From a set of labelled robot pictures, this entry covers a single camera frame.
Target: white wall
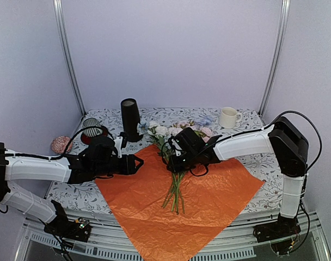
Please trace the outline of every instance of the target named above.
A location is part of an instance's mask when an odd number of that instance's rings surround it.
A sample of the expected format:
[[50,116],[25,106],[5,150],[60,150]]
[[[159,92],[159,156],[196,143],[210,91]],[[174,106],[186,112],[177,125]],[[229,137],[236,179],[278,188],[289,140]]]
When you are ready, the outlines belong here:
[[[331,1],[291,1],[287,32],[266,122],[287,109],[310,117],[323,137],[323,154],[310,170],[306,203],[316,209],[331,250]],[[318,150],[305,121],[292,118]]]
[[[79,118],[53,2],[0,1],[0,141],[17,151],[49,154],[53,138],[70,136]],[[37,194],[48,187],[28,184]],[[0,261],[14,258],[23,221],[16,210],[0,213]]]
[[63,1],[85,105],[257,109],[282,1]]

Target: white flower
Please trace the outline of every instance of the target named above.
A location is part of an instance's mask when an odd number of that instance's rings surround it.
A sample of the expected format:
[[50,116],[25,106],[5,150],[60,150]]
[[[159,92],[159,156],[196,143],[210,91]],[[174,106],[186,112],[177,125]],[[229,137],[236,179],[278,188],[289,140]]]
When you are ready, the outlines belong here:
[[159,136],[167,136],[168,135],[168,128],[165,126],[157,126],[156,129],[156,135]]
[[173,136],[176,136],[179,132],[182,131],[182,128],[174,128],[171,132]]
[[149,129],[160,126],[160,124],[157,121],[150,121],[149,123]]
[[176,128],[175,127],[169,127],[168,128],[168,133],[169,135],[172,135],[173,131],[175,130]]

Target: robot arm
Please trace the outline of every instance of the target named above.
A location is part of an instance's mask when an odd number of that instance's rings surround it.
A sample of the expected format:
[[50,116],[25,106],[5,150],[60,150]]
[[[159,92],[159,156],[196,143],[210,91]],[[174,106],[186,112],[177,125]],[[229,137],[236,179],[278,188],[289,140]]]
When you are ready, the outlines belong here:
[[138,171],[143,161],[134,155],[121,154],[121,149],[125,146],[126,139],[123,135],[115,140],[98,136],[79,155],[65,155],[56,159],[43,156],[24,157],[22,153],[5,149],[0,142],[0,203],[40,219],[46,223],[47,233],[88,241],[91,228],[87,220],[69,221],[58,202],[33,195],[14,180],[38,179],[79,184],[99,176],[131,175]]
[[205,143],[192,129],[184,129],[169,141],[175,154],[169,158],[167,169],[172,172],[192,171],[201,164],[208,172],[209,164],[249,154],[274,153],[284,174],[280,214],[276,223],[256,226],[254,235],[261,242],[300,232],[296,216],[305,190],[307,139],[285,117],[278,118],[266,128],[220,137],[212,137]]

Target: red object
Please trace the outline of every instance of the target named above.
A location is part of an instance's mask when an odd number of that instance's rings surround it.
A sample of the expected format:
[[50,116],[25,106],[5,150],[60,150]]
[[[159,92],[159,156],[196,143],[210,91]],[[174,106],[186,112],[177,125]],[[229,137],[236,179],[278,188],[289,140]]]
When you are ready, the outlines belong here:
[[[99,136],[107,136],[107,134],[109,133],[109,131],[107,130],[107,128],[105,126],[101,126],[101,128],[103,129],[102,134],[100,134]],[[86,144],[89,145],[91,142],[91,137],[86,136],[84,133],[81,134],[81,141]]]
[[95,182],[145,260],[188,261],[236,219],[263,182],[236,159],[210,165],[203,177],[187,173],[180,186],[186,213],[176,215],[173,199],[161,207],[172,177],[158,152],[151,145],[136,153],[145,163],[135,175]]

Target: white mug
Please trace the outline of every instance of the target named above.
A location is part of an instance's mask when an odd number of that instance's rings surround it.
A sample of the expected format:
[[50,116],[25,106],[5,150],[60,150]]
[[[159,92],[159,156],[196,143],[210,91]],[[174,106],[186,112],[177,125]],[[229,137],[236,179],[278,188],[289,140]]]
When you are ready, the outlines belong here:
[[242,113],[237,112],[234,108],[222,108],[219,118],[219,124],[227,129],[232,129],[237,122],[242,120]]

